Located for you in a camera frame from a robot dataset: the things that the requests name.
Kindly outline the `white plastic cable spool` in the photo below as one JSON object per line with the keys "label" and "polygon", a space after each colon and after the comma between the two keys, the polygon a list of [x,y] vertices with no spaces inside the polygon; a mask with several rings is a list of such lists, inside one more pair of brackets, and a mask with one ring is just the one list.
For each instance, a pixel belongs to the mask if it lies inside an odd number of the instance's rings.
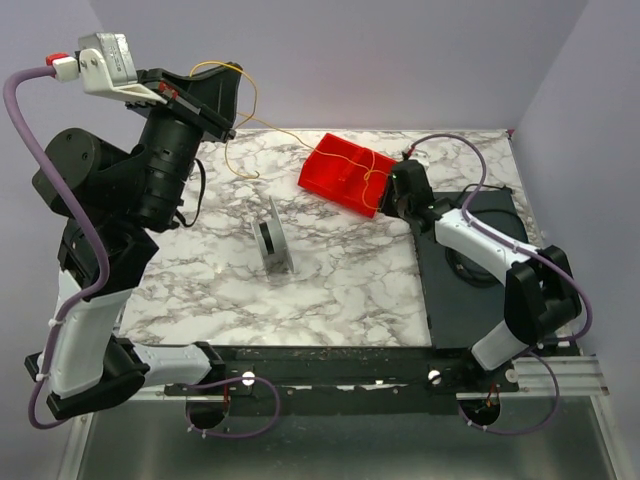
{"label": "white plastic cable spool", "polygon": [[279,210],[269,198],[270,216],[252,222],[251,227],[264,269],[268,275],[294,273],[295,266]]}

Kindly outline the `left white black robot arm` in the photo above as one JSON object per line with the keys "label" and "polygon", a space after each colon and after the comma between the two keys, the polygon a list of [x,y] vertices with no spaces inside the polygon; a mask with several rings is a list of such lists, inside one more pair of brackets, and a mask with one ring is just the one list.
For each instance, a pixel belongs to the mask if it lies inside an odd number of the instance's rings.
{"label": "left white black robot arm", "polygon": [[144,100],[126,106],[146,120],[137,145],[120,150],[79,128],[41,146],[17,104],[18,86],[51,77],[50,66],[23,70],[3,88],[5,106],[39,163],[32,183],[48,207],[67,220],[58,253],[58,301],[42,352],[25,364],[35,393],[45,394],[57,422],[120,405],[145,386],[195,387],[224,376],[217,352],[202,342],[149,347],[114,328],[157,252],[154,233],[184,225],[185,183],[201,168],[203,140],[234,137],[238,65],[190,77],[140,70],[132,84]]}

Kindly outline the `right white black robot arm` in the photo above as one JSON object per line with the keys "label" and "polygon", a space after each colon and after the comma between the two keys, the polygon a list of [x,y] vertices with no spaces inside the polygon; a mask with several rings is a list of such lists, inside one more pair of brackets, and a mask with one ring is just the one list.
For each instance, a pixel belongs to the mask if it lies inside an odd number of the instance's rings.
{"label": "right white black robot arm", "polygon": [[429,240],[459,252],[504,287],[503,320],[470,347],[471,368],[494,371],[582,313],[563,250],[519,242],[451,201],[437,199],[418,161],[391,167],[380,207],[383,214],[404,220],[416,242]]}

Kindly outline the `red plastic bin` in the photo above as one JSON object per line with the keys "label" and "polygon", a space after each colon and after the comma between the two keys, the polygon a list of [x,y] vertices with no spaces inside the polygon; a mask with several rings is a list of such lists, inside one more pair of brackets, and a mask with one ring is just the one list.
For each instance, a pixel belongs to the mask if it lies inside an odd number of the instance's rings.
{"label": "red plastic bin", "polygon": [[352,212],[373,218],[396,164],[392,158],[326,133],[302,165],[298,185]]}

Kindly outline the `black flat box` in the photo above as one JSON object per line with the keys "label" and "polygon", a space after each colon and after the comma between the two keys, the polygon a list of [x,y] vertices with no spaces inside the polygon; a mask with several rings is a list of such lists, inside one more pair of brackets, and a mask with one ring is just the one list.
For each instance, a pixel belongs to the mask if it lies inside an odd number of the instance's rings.
{"label": "black flat box", "polygon": [[[513,190],[491,187],[471,203],[471,214],[489,226],[528,242],[516,211]],[[431,345],[437,350],[472,346],[503,319],[504,290],[499,281],[456,250],[413,236]]]}

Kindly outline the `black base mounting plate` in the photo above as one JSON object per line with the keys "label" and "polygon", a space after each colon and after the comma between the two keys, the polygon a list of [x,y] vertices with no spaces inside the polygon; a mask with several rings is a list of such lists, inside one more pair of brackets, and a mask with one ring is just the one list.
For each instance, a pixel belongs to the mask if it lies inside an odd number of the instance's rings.
{"label": "black base mounting plate", "polygon": [[468,368],[463,349],[430,347],[218,346],[223,366],[212,380],[239,378],[227,388],[202,391],[226,399],[235,415],[268,415],[276,387],[284,415],[453,415],[456,397],[519,389],[508,362],[486,373]]}

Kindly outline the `aluminium extrusion rail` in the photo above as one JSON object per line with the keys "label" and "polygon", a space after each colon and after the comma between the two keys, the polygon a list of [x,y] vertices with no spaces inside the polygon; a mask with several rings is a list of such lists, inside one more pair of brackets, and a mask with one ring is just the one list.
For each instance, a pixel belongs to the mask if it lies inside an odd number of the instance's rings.
{"label": "aluminium extrusion rail", "polygon": [[364,363],[350,366],[345,360],[315,358],[304,363],[269,361],[260,363],[228,361],[226,372],[216,372],[196,385],[144,385],[127,401],[144,398],[247,397],[259,387],[273,385],[286,395],[303,393],[394,391],[417,385],[433,395],[455,395],[459,399],[478,399],[486,394],[492,401],[514,393],[533,396],[590,396],[603,392],[604,377],[593,357],[540,357],[532,354],[478,380],[457,381],[453,364],[445,359],[420,363],[416,360],[384,359],[379,368]]}

